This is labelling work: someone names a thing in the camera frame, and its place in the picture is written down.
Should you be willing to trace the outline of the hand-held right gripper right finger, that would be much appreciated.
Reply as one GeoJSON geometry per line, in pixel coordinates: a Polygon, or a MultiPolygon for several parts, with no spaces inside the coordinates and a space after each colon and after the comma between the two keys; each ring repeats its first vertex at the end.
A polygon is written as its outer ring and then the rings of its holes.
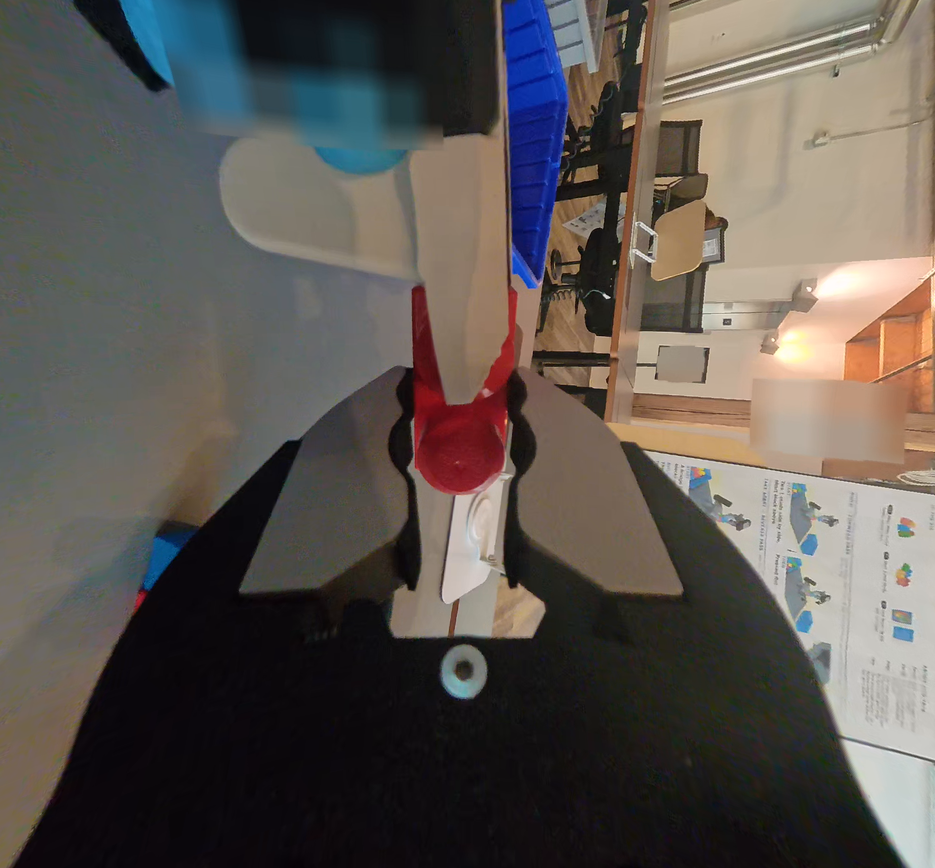
{"type": "Polygon", "coordinates": [[[588,585],[628,599],[680,600],[684,587],[614,432],[529,370],[508,381],[504,564],[511,585],[588,585]]]}

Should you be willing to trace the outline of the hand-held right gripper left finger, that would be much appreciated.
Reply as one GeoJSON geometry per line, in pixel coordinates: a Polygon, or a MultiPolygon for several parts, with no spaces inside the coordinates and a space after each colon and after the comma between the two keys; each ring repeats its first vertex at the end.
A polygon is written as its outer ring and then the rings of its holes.
{"type": "Polygon", "coordinates": [[[245,598],[391,598],[422,544],[412,370],[394,367],[305,434],[240,584],[245,598]]]}

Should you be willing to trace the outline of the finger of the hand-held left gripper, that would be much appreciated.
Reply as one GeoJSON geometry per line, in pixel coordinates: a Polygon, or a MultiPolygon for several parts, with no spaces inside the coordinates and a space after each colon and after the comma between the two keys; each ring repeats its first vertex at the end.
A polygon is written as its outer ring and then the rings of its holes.
{"type": "Polygon", "coordinates": [[[412,155],[417,267],[445,400],[479,393],[508,336],[503,0],[427,0],[428,137],[412,155]]]}
{"type": "Polygon", "coordinates": [[[408,161],[358,175],[312,148],[240,138],[219,167],[232,228],[270,254],[400,281],[419,281],[408,161]]]}

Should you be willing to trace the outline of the blue plastic bin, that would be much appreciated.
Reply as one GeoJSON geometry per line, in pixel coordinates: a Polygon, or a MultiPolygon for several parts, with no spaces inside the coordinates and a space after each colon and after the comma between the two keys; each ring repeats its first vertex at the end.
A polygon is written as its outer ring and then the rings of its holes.
{"type": "Polygon", "coordinates": [[[545,0],[513,0],[502,10],[511,271],[535,290],[544,277],[564,152],[567,84],[545,0]]]}

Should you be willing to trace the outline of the red mega block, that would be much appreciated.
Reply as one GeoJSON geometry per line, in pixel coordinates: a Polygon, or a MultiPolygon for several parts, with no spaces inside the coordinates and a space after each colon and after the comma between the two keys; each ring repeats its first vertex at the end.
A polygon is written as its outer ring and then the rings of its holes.
{"type": "Polygon", "coordinates": [[[508,336],[479,393],[467,404],[445,400],[423,286],[412,290],[411,307],[415,468],[438,491],[475,493],[490,485],[506,461],[517,294],[508,291],[508,336]]]}

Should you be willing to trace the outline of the blue mega block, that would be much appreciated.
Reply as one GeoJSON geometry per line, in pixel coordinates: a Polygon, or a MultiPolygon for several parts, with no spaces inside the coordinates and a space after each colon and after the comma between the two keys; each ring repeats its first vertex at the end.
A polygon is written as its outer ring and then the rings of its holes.
{"type": "Polygon", "coordinates": [[[147,569],[139,591],[148,593],[152,590],[160,576],[198,530],[197,525],[172,520],[159,527],[151,541],[147,569]]]}

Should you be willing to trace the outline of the black office chair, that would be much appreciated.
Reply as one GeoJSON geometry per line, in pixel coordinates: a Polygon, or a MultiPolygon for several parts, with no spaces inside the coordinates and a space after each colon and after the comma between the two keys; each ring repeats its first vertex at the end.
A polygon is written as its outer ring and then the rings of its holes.
{"type": "Polygon", "coordinates": [[[621,243],[598,226],[585,245],[578,247],[578,253],[576,261],[564,259],[558,249],[550,253],[547,276],[542,283],[537,334],[544,331],[554,302],[574,299],[575,311],[584,310],[584,324],[589,332],[602,338],[612,336],[621,243]]]}

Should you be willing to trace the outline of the black mesh chair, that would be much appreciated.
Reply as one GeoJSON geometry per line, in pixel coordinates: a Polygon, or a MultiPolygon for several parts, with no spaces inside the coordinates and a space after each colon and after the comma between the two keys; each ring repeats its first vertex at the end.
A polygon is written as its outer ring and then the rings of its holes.
{"type": "Polygon", "coordinates": [[[698,173],[703,122],[662,121],[654,174],[658,178],[687,177],[698,173]]]}

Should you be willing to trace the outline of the printed instruction sheet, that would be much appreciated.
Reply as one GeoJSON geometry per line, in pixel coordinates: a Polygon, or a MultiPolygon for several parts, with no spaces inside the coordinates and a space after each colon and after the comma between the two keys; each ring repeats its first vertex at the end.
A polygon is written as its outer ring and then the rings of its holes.
{"type": "Polygon", "coordinates": [[[841,735],[933,761],[933,495],[648,456],[773,594],[841,735]]]}

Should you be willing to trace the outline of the metal ceiling pipe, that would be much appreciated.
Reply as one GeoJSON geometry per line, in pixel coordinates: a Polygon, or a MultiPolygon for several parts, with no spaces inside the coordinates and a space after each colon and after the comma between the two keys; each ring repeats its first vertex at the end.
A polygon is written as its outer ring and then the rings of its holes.
{"type": "Polygon", "coordinates": [[[662,104],[680,104],[814,69],[836,68],[872,56],[885,28],[883,18],[837,24],[765,49],[676,73],[665,79],[662,104]]]}

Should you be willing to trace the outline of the wooden shelf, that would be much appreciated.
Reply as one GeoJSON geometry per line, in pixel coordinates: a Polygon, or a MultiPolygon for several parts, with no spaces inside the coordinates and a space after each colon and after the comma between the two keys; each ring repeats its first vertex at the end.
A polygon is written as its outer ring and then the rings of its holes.
{"type": "Polygon", "coordinates": [[[933,371],[933,275],[851,338],[844,349],[848,381],[882,383],[933,371]]]}

